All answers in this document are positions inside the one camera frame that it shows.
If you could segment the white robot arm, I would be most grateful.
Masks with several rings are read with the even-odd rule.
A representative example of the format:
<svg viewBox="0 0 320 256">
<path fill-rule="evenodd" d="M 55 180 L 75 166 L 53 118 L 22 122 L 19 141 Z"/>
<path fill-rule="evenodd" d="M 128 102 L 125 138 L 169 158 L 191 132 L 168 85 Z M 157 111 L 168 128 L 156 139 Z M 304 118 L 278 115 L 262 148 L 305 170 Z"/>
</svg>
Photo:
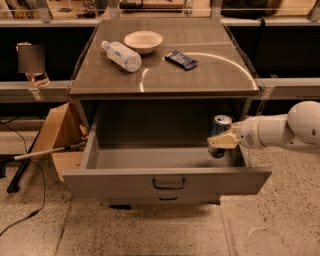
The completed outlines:
<svg viewBox="0 0 320 256">
<path fill-rule="evenodd" d="M 211 148 L 247 149 L 280 147 L 302 153 L 320 152 L 320 103 L 303 101 L 287 114 L 253 116 L 231 124 L 207 138 Z"/>
</svg>

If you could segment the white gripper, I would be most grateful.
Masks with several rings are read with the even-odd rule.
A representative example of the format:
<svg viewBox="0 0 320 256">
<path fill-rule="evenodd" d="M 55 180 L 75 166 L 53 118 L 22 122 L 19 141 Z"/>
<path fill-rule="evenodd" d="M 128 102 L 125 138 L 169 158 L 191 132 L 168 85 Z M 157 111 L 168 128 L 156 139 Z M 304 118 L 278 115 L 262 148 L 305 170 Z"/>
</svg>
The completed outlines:
<svg viewBox="0 0 320 256">
<path fill-rule="evenodd" d="M 262 117 L 249 117 L 232 125 L 232 130 L 207 138 L 212 148 L 234 149 L 242 145 L 247 149 L 263 147 L 259 137 L 259 124 Z"/>
</svg>

